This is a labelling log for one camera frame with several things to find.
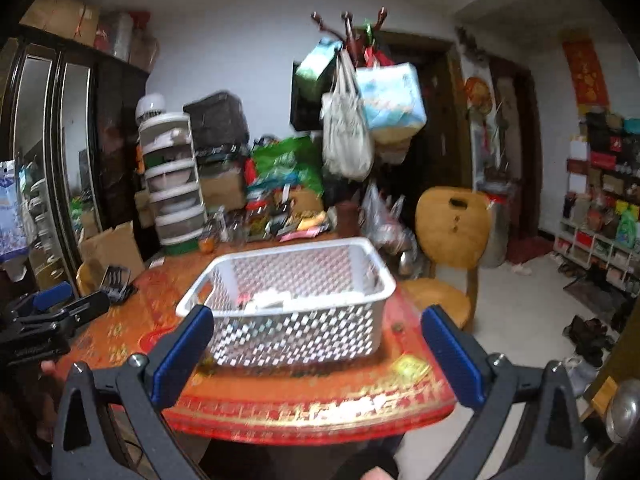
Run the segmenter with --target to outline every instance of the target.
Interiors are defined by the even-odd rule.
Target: tile floor
[[[592,317],[590,311],[562,288],[570,280],[557,272],[557,264],[542,256],[526,264],[530,276],[519,276],[505,264],[481,269],[474,335],[487,352],[502,352],[514,364],[544,366],[549,360],[570,356],[573,346],[562,329],[575,314]],[[438,276],[463,288],[463,275],[452,269]],[[516,430],[521,406],[511,410],[494,452],[480,475],[497,472]],[[446,455],[468,422],[471,411],[458,406],[446,420],[406,434],[396,455],[402,480],[425,480]],[[354,446],[324,448],[274,448],[273,458],[282,480],[326,480],[354,451]],[[586,478],[597,471],[587,464]]]

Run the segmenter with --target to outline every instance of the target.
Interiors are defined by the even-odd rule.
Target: jar
[[[246,225],[249,237],[265,237],[267,222],[270,218],[270,204],[268,200],[254,200],[246,205]]]

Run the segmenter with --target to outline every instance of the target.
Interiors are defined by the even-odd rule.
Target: orange tabletop
[[[255,244],[255,248],[264,244]],[[216,254],[168,256],[134,284],[138,292],[94,320],[60,359],[94,369],[148,352],[180,319],[175,306]],[[378,351],[305,368],[229,368],[206,360],[163,415],[175,430],[254,444],[321,445],[370,440],[440,421],[456,399],[420,334],[416,310],[399,290],[386,302]]]

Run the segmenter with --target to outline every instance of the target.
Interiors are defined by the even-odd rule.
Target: laundry basket
[[[270,288],[289,291],[293,309],[238,310],[239,296]],[[209,349],[219,365],[340,361],[378,349],[384,304],[395,288],[371,243],[345,238],[216,258],[175,313],[184,317],[196,304],[213,311]]]

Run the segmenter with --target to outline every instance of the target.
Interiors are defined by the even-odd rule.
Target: orange round decoration
[[[488,115],[494,106],[489,86],[479,77],[470,77],[465,82],[466,98],[482,115]]]

